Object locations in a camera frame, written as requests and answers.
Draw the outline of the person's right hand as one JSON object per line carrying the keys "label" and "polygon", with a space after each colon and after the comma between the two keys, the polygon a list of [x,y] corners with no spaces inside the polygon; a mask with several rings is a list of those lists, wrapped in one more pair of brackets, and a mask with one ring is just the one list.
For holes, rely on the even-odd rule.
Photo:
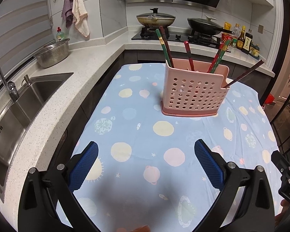
{"label": "person's right hand", "polygon": [[282,200],[280,206],[282,207],[281,212],[275,216],[275,226],[277,227],[283,219],[285,213],[289,208],[290,203],[287,200]]}

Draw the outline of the person's left hand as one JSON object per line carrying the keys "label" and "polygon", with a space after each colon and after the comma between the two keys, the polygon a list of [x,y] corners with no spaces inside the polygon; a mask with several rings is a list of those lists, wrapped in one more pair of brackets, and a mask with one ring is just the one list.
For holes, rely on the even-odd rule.
{"label": "person's left hand", "polygon": [[151,229],[150,229],[150,227],[148,225],[144,225],[144,226],[135,228],[135,229],[130,230],[130,231],[128,231],[125,228],[118,228],[116,230],[116,232],[150,232],[150,231],[151,231]]}

